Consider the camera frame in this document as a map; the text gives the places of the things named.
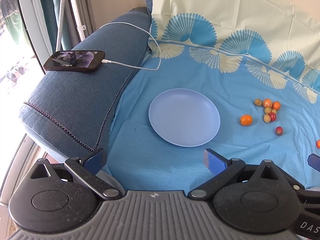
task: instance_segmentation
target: phone screen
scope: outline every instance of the phone screen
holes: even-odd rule
[[[97,51],[58,51],[52,57],[55,67],[81,67],[88,68]]]

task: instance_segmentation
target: window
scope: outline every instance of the window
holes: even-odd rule
[[[19,109],[43,76],[18,0],[0,0],[0,181],[25,135],[18,119]]]

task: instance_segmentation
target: red cherry tomato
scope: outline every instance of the red cherry tomato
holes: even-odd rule
[[[282,135],[282,134],[283,134],[283,129],[282,129],[281,126],[278,126],[278,127],[276,128],[276,135]]]
[[[271,112],[269,114],[269,116],[271,117],[271,122],[275,121],[277,119],[277,115],[274,112]]]

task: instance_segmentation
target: smartphone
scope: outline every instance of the smartphone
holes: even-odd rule
[[[104,59],[104,51],[64,50],[55,52],[44,63],[47,71],[94,72]]]

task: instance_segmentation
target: gray rubber surface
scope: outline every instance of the gray rubber surface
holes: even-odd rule
[[[40,235],[19,230],[11,240],[297,240],[284,231],[248,235],[224,225],[209,205],[186,198],[182,191],[128,191],[105,201],[86,224],[60,234]]]

